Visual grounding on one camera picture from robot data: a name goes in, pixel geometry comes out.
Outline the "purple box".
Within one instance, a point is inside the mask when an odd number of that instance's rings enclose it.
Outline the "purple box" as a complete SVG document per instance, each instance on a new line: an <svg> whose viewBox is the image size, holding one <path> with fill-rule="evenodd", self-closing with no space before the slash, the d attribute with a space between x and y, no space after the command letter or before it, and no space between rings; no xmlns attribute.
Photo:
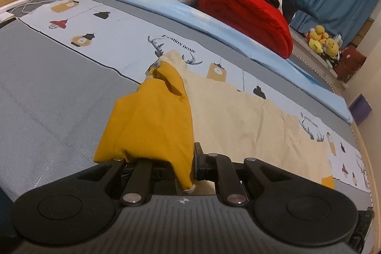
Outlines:
<svg viewBox="0 0 381 254"><path fill-rule="evenodd" d="M357 125L360 125L364 120L367 119L369 114L372 112L372 107L368 103L367 99L360 94L349 106L349 110L353 116L354 121Z"/></svg>

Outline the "red folded blanket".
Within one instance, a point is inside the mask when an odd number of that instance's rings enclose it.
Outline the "red folded blanket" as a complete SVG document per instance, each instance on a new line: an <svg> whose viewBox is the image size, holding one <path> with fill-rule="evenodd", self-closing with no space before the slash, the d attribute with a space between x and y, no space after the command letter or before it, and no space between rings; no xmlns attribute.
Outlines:
<svg viewBox="0 0 381 254"><path fill-rule="evenodd" d="M282 13L265 0L198 0L198 10L287 59L293 42Z"/></svg>

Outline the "yellow plush toys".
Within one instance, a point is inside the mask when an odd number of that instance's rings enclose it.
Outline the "yellow plush toys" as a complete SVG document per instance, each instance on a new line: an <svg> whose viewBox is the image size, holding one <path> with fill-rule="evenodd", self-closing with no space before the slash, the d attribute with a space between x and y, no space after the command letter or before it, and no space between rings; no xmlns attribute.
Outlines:
<svg viewBox="0 0 381 254"><path fill-rule="evenodd" d="M338 42L332 38L322 25L311 28L306 35L309 48L319 55L329 65L340 60L340 47Z"/></svg>

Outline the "light blue folded sheet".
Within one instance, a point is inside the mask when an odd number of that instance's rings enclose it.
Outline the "light blue folded sheet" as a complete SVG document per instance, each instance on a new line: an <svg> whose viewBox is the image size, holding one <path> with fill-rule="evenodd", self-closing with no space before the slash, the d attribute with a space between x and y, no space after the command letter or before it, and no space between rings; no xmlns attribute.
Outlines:
<svg viewBox="0 0 381 254"><path fill-rule="evenodd" d="M353 117L343 97L320 86L311 75L290 60L283 59L254 39L191 6L175 0L115 0L181 23L229 46L260 63L315 98L351 124Z"/></svg>

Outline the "beige and yellow hooded jacket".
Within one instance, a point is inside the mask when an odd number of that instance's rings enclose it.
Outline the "beige and yellow hooded jacket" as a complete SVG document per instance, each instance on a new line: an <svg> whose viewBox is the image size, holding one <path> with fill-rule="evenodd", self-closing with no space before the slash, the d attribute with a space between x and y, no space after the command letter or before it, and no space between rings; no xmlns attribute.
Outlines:
<svg viewBox="0 0 381 254"><path fill-rule="evenodd" d="M329 146L312 140L297 117L270 100L204 78L176 51L159 58L145 81L115 102L94 161L163 160L182 190L210 193L194 178L194 145L234 162L254 157L328 188L334 186Z"/></svg>

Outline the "grey printed bed sheet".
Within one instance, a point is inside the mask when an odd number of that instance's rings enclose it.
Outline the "grey printed bed sheet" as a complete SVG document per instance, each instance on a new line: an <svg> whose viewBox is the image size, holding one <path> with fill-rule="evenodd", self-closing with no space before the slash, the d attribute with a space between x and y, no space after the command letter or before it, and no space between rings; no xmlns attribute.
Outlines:
<svg viewBox="0 0 381 254"><path fill-rule="evenodd" d="M34 0L28 10L39 7ZM96 0L193 39L278 90L335 129L349 144L352 127L317 100L227 45L152 12ZM115 101L136 83L12 21L1 28L1 190L15 200L34 187L93 165Z"/></svg>

